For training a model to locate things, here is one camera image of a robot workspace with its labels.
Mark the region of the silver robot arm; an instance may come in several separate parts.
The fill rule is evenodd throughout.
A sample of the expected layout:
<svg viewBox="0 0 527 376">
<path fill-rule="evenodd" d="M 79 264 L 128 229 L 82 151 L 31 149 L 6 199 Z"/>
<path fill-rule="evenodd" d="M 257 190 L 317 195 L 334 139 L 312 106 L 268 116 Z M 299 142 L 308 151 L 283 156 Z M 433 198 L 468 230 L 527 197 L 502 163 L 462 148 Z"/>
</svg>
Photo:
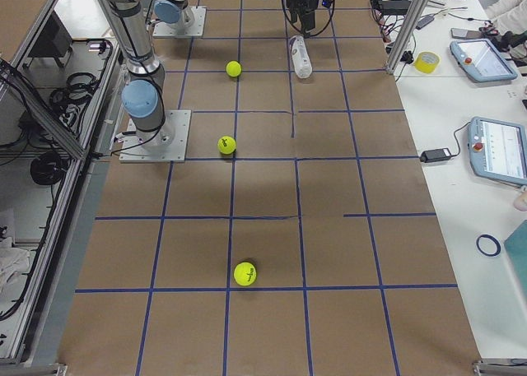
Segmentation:
<svg viewBox="0 0 527 376">
<path fill-rule="evenodd" d="M 175 0 L 163 0 L 183 5 Z M 291 22 L 301 23 L 301 33 L 307 37 L 315 28 L 315 10 L 319 0 L 282 0 L 291 14 Z M 122 101 L 132 119 L 140 146 L 153 148 L 171 142 L 174 130 L 167 123 L 162 97 L 165 70 L 154 53 L 147 30 L 141 0 L 99 0 L 101 8 L 114 32 L 129 74 Z"/>
<path fill-rule="evenodd" d="M 188 0 L 156 0 L 154 13 L 159 21 L 177 30 L 189 28 L 195 22 Z"/>
</svg>

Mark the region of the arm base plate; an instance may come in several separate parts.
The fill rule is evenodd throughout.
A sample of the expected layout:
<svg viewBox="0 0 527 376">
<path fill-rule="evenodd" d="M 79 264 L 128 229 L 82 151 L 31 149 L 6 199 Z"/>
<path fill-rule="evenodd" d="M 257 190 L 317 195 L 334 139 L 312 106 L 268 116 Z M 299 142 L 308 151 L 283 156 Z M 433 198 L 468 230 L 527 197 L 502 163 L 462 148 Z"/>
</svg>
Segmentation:
<svg viewBox="0 0 527 376">
<path fill-rule="evenodd" d="M 156 137 L 146 144 L 148 137 L 139 132 L 139 136 L 124 138 L 124 151 L 119 153 L 122 163 L 157 163 L 170 162 L 183 163 L 186 157 L 189 128 L 191 121 L 190 110 L 168 109 L 166 122 Z"/>
<path fill-rule="evenodd" d="M 171 5 L 157 5 L 154 8 L 156 24 L 153 37 L 166 38 L 190 38 L 201 37 L 204 31 L 206 7 L 188 6 L 179 9 Z"/>
</svg>

